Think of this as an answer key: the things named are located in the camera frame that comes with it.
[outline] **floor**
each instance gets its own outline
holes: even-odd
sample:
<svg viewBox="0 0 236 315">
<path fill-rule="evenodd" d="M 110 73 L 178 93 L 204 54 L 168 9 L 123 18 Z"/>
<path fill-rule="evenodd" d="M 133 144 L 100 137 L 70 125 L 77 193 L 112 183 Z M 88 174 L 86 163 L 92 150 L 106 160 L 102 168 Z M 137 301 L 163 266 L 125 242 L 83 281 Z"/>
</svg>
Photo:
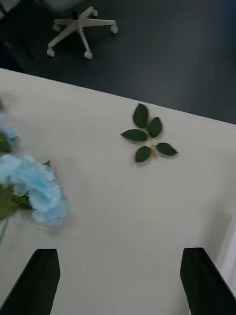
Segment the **floor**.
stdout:
<svg viewBox="0 0 236 315">
<path fill-rule="evenodd" d="M 11 49 L 26 73 L 236 124 L 236 5 L 234 0 L 94 0 L 109 28 L 86 30 L 93 60 L 77 34 L 47 56 L 52 16 L 33 3 L 3 25 L 27 48 Z"/>
</svg>

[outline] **flower leaf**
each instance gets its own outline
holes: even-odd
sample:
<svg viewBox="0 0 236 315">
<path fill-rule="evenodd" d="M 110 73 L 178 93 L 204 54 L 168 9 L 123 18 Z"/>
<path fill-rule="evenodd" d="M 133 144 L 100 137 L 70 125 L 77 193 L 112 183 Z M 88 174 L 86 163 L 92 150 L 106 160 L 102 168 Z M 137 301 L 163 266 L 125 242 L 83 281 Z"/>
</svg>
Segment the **flower leaf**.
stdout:
<svg viewBox="0 0 236 315">
<path fill-rule="evenodd" d="M 147 134 L 144 131 L 141 131 L 138 129 L 127 130 L 123 132 L 121 136 L 132 141 L 146 141 L 147 140 Z"/>
<path fill-rule="evenodd" d="M 133 121 L 139 128 L 145 128 L 148 123 L 148 109 L 143 104 L 138 104 L 133 114 Z"/>
<path fill-rule="evenodd" d="M 147 126 L 147 131 L 150 137 L 157 137 L 162 130 L 162 123 L 159 117 L 154 118 Z"/>
<path fill-rule="evenodd" d="M 33 209 L 29 203 L 29 198 L 27 195 L 18 196 L 16 202 L 17 202 L 18 210 L 32 210 Z"/>
<path fill-rule="evenodd" d="M 0 132 L 0 152 L 11 152 L 11 147 L 6 140 L 6 136 L 3 132 Z"/>
<path fill-rule="evenodd" d="M 135 154 L 135 163 L 146 161 L 151 155 L 151 149 L 147 146 L 141 147 Z"/>
<path fill-rule="evenodd" d="M 17 211 L 12 189 L 0 189 L 0 220 L 10 217 Z"/>
<path fill-rule="evenodd" d="M 47 166 L 51 167 L 51 162 L 50 162 L 50 160 L 48 160 L 47 162 L 43 163 L 43 165 L 47 165 Z"/>
<path fill-rule="evenodd" d="M 176 149 L 174 149 L 170 144 L 165 142 L 158 143 L 156 148 L 160 153 L 166 156 L 174 156 L 175 154 L 178 153 Z"/>
</svg>

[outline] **white table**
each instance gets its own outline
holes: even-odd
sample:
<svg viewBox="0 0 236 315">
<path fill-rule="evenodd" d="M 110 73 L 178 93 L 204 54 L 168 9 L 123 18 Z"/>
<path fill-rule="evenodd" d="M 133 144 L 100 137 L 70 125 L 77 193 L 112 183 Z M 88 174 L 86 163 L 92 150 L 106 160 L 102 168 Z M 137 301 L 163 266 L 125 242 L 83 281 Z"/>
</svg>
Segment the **white table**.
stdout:
<svg viewBox="0 0 236 315">
<path fill-rule="evenodd" d="M 0 70 L 0 93 L 22 138 L 19 154 L 52 159 L 71 205 L 48 233 L 16 216 L 0 254 L 0 304 L 36 248 L 57 248 L 52 315 L 182 315 L 184 247 L 216 258 L 236 208 L 236 126 L 149 105 L 179 155 L 133 163 L 137 101 Z"/>
</svg>

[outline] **light blue petal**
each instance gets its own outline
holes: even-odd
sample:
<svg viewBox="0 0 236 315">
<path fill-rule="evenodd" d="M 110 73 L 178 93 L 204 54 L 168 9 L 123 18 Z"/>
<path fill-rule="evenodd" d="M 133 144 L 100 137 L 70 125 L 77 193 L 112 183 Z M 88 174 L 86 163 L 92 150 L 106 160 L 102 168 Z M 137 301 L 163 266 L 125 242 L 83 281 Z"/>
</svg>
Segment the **light blue petal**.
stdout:
<svg viewBox="0 0 236 315">
<path fill-rule="evenodd" d="M 14 173 L 16 181 L 25 183 L 28 190 L 36 190 L 46 197 L 52 197 L 55 187 L 59 189 L 59 184 L 54 174 L 40 163 L 33 160 L 31 156 L 25 156 L 22 163 Z"/>
<path fill-rule="evenodd" d="M 68 215 L 68 202 L 61 199 L 58 205 L 47 212 L 34 211 L 32 217 L 34 220 L 45 227 L 59 225 Z"/>
<path fill-rule="evenodd" d="M 33 209 L 46 212 L 58 204 L 61 197 L 61 191 L 57 181 L 50 182 L 48 184 L 48 189 L 51 193 L 50 196 L 46 196 L 46 194 L 42 194 L 37 190 L 32 190 L 29 193 L 29 202 Z"/>
<path fill-rule="evenodd" d="M 11 177 L 21 161 L 11 154 L 0 157 L 0 184 L 12 184 Z"/>
</svg>

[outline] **chair base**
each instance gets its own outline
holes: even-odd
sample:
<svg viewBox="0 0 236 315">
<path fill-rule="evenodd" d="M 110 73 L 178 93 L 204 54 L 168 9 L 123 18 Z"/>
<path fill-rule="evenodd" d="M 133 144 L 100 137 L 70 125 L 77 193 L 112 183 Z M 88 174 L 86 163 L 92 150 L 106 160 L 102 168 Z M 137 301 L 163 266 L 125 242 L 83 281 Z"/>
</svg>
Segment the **chair base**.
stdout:
<svg viewBox="0 0 236 315">
<path fill-rule="evenodd" d="M 58 34 L 57 37 L 55 37 L 50 43 L 48 44 L 48 52 L 47 54 L 51 57 L 54 57 L 55 53 L 52 49 L 56 44 L 58 44 L 60 41 L 62 41 L 64 38 L 69 36 L 73 32 L 78 32 L 81 40 L 85 46 L 85 58 L 92 59 L 92 52 L 89 48 L 88 42 L 86 40 L 86 37 L 84 35 L 83 28 L 91 27 L 91 26 L 104 26 L 104 25 L 110 25 L 111 26 L 111 32 L 117 33 L 117 23 L 114 20 L 98 20 L 98 19 L 90 19 L 89 16 L 93 15 L 96 17 L 98 15 L 97 11 L 93 9 L 93 7 L 89 7 L 86 9 L 82 14 L 79 15 L 77 20 L 73 19 L 60 19 L 60 20 L 54 20 L 53 29 L 55 31 L 60 31 L 60 25 L 65 25 L 66 28 Z"/>
</svg>

